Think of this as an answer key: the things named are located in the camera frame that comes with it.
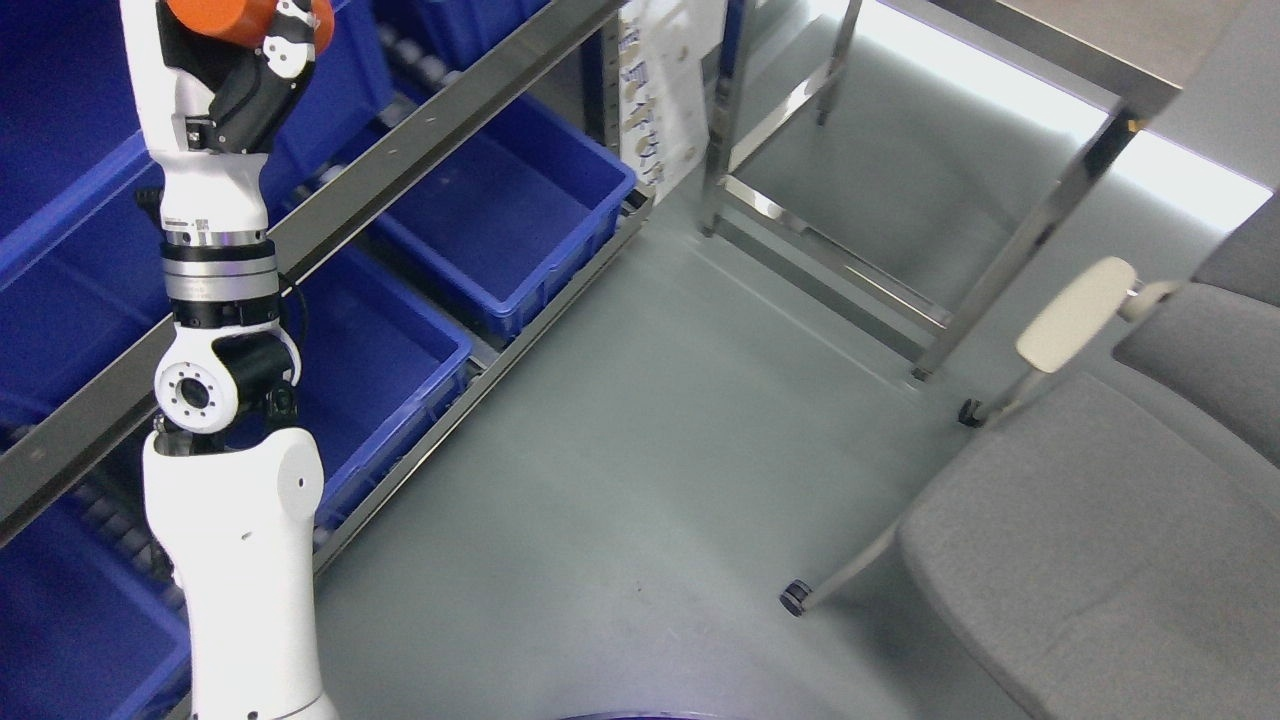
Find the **silver metal ring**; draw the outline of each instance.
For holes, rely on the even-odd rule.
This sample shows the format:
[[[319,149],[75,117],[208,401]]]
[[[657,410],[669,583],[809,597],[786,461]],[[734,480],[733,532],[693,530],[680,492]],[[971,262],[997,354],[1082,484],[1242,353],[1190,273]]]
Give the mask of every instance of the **silver metal ring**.
[[[280,282],[274,270],[269,273],[224,277],[165,274],[164,287],[170,300],[233,302],[275,295],[280,291]]]
[[[257,245],[265,238],[262,231],[212,232],[202,228],[179,229],[166,223],[165,242],[179,247],[239,247]]]
[[[169,275],[186,278],[221,278],[232,275],[253,275],[275,273],[275,255],[252,260],[216,260],[201,263],[195,260],[165,260],[164,272]]]

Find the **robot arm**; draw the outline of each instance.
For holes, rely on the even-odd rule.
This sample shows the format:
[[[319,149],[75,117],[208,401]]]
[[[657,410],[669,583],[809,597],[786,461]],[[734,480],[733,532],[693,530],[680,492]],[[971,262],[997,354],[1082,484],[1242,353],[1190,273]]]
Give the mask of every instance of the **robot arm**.
[[[187,597],[193,715],[337,719],[315,635],[311,536],[324,471],[297,427],[259,190],[271,138],[333,32],[325,0],[120,0],[134,100],[164,188],[177,338],[156,369],[147,520]],[[229,446],[251,415],[265,437]]]

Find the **chair seat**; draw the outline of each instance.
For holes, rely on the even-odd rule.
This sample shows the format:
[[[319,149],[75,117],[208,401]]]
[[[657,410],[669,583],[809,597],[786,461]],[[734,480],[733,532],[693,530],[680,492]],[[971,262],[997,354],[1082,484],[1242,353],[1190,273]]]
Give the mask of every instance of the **chair seat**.
[[[1280,519],[1091,375],[979,434],[899,541],[1037,717],[1280,717]]]

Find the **blue plastic bin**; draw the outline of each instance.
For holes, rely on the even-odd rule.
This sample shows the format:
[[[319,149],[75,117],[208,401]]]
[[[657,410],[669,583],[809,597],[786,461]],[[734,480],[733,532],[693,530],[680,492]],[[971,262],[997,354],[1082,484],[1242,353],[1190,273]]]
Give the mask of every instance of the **blue plastic bin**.
[[[161,716],[189,683],[187,625],[73,512],[0,548],[0,717]]]
[[[59,18],[50,23],[49,18]],[[0,4],[0,425],[37,423],[168,311],[119,5]],[[367,0],[338,32],[264,172],[282,200],[390,97]]]
[[[445,64],[461,70],[502,42],[549,0],[411,1],[422,17],[436,54]]]
[[[316,525],[334,529],[466,389],[471,341],[353,247],[302,292],[300,418],[325,466]]]
[[[635,173],[529,97],[498,114],[371,225],[440,301],[503,340],[613,236]]]

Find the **gray floor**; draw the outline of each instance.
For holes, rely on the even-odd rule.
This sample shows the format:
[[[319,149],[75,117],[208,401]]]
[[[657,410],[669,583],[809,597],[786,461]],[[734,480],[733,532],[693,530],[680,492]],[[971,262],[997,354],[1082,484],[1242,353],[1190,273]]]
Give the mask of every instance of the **gray floor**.
[[[777,603],[960,447],[961,397],[696,234],[695,183],[321,579],[348,716],[1020,716],[893,562]]]
[[[796,31],[815,35],[778,50],[749,115],[824,54],[829,23]],[[835,132],[780,138],[753,179],[951,300],[1079,131],[1028,128],[881,50],[859,53],[863,94],[850,92]],[[882,88],[874,102],[859,100],[867,87]],[[879,143],[886,132],[893,142]],[[878,145],[909,161],[855,161]],[[965,442],[956,407],[1012,379],[1012,338],[1075,272],[1119,254],[1143,277],[1185,277],[1265,197],[1180,151],[1134,145],[1144,160],[1117,165],[928,386],[698,234],[691,178],[321,578],[323,664],[344,715],[1024,717],[896,559],[803,620],[776,596],[847,560]],[[844,160],[826,165],[850,169],[803,172],[828,152]],[[1167,161],[1155,176],[1151,158]],[[1179,173],[1185,187],[1161,184]],[[841,202],[840,181],[874,193]],[[1206,202],[1206,188],[1234,200]],[[925,243],[938,223],[955,232]]]

